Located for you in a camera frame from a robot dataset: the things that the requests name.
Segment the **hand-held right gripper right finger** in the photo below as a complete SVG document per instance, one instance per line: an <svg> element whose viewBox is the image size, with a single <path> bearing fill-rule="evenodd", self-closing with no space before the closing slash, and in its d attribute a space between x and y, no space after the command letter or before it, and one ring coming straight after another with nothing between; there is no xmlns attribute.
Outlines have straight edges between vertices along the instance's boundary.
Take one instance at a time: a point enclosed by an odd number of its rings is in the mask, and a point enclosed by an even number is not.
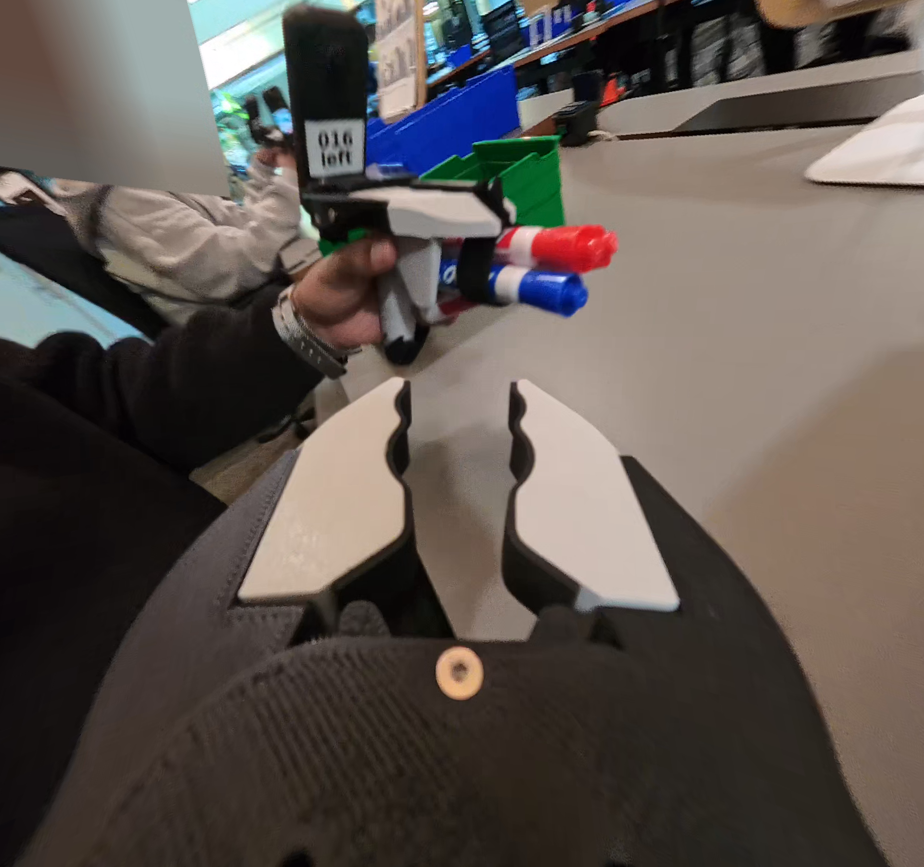
<svg viewBox="0 0 924 867"><path fill-rule="evenodd" d="M514 484L502 581L530 612L676 612L680 598L617 447L529 380L511 383Z"/></svg>

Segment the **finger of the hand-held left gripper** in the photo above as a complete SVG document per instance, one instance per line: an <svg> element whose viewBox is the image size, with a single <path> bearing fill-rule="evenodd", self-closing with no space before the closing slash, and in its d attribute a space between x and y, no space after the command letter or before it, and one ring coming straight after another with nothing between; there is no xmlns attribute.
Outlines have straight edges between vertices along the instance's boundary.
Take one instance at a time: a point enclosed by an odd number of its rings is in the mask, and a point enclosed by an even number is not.
<svg viewBox="0 0 924 867"><path fill-rule="evenodd" d="M390 233L399 238L496 238L517 207L495 180L416 180L385 188Z"/></svg>

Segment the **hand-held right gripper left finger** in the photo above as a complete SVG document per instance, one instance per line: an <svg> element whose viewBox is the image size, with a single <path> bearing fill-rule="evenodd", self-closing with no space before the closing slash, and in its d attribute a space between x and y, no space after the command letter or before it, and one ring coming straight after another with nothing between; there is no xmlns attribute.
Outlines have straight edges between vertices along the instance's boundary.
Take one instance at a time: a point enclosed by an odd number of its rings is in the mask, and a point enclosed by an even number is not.
<svg viewBox="0 0 924 867"><path fill-rule="evenodd" d="M245 606L327 603L398 541L406 495L387 446L402 428L388 379L320 424L298 450L237 591Z"/></svg>

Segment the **green plastic bin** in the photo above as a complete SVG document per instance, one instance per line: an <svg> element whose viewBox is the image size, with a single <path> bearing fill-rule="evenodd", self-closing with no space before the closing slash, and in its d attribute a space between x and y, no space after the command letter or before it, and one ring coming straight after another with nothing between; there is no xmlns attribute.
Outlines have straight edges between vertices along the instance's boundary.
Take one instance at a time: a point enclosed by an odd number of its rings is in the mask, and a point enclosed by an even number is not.
<svg viewBox="0 0 924 867"><path fill-rule="evenodd" d="M388 227L385 188L416 180L495 180L517 207L513 226L555 227L565 224L559 145L555 136L502 138L479 142L465 157L450 157L422 175L400 166L366 166L363 172L319 175L299 188L299 198L329 244L355 241L361 232L393 236Z"/></svg>

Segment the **blue dry erase marker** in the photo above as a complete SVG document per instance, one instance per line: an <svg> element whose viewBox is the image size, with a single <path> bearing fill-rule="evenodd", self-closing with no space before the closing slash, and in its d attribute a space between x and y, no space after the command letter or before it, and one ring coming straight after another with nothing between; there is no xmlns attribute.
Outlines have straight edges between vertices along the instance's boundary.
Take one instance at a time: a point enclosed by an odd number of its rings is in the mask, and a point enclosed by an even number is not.
<svg viewBox="0 0 924 867"><path fill-rule="evenodd" d="M487 276L473 284L463 284L458 276L459 261L440 262L439 293L446 298L439 306L527 306L562 318L571 318L589 300L589 291L580 274L494 263Z"/></svg>

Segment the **person's left forearm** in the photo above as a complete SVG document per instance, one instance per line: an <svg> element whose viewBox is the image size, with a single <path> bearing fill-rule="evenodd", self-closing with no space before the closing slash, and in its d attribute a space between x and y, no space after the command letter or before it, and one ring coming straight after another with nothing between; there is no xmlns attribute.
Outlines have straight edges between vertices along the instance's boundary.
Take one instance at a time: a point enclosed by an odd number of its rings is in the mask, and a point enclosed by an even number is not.
<svg viewBox="0 0 924 867"><path fill-rule="evenodd" d="M271 303L210 308L155 342L58 332L2 342L2 468L187 473L281 420L321 381Z"/></svg>

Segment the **white desk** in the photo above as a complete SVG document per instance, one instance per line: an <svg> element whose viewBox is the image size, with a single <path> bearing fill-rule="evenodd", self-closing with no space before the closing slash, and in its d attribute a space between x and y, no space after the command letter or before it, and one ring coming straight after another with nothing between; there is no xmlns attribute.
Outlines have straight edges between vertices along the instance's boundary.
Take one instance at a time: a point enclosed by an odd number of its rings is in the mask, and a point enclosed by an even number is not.
<svg viewBox="0 0 924 867"><path fill-rule="evenodd" d="M456 633L526 637L501 581L510 382L635 457L792 642L893 865L922 865L922 193L817 185L823 128L663 133L721 99L921 70L919 51L617 104L561 154L565 211L619 236L572 319L478 311L412 387L418 544Z"/></svg>

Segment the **person's left hand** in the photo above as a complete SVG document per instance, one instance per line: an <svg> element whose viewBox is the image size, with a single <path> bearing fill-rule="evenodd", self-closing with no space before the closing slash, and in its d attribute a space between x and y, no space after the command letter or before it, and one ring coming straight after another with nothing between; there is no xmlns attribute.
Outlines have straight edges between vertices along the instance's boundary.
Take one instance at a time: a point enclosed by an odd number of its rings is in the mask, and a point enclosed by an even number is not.
<svg viewBox="0 0 924 867"><path fill-rule="evenodd" d="M379 344L384 333L377 280L397 260L393 240L382 235L341 247L295 284L295 312L318 339L337 350Z"/></svg>

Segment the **wooden board with paper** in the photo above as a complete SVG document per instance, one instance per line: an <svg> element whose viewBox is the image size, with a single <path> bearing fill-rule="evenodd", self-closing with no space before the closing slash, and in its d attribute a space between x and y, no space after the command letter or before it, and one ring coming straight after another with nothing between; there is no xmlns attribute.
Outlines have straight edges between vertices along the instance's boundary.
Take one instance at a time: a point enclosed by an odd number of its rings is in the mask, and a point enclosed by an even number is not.
<svg viewBox="0 0 924 867"><path fill-rule="evenodd" d="M375 47L380 118L401 121L426 99L423 0L375 0Z"/></svg>

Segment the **blue plastic bin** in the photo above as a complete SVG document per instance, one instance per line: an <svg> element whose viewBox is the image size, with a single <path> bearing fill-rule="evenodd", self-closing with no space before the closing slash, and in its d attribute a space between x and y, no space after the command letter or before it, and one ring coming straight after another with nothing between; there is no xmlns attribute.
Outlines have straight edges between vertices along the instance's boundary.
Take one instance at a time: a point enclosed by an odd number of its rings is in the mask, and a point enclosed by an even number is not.
<svg viewBox="0 0 924 867"><path fill-rule="evenodd" d="M366 165L400 166L422 175L450 157L465 157L479 142L517 130L517 85L512 65L452 88L402 120L379 118L366 127Z"/></svg>

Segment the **black power adapter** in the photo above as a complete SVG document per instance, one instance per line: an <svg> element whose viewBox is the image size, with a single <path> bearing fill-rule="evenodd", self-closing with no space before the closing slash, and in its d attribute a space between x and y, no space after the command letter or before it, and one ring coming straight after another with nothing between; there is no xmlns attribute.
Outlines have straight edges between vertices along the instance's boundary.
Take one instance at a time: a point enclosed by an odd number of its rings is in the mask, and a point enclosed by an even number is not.
<svg viewBox="0 0 924 867"><path fill-rule="evenodd" d="M579 147L589 143L597 131L600 100L572 101L552 116L560 148Z"/></svg>

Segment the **white lamp stand base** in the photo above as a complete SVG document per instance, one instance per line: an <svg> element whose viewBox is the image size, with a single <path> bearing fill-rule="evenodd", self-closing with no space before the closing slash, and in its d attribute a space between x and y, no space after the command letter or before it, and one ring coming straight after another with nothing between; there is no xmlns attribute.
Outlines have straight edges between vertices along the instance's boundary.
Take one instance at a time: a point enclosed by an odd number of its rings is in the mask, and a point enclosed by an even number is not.
<svg viewBox="0 0 924 867"><path fill-rule="evenodd" d="M812 163L814 183L862 187L923 187L923 96L898 104Z"/></svg>

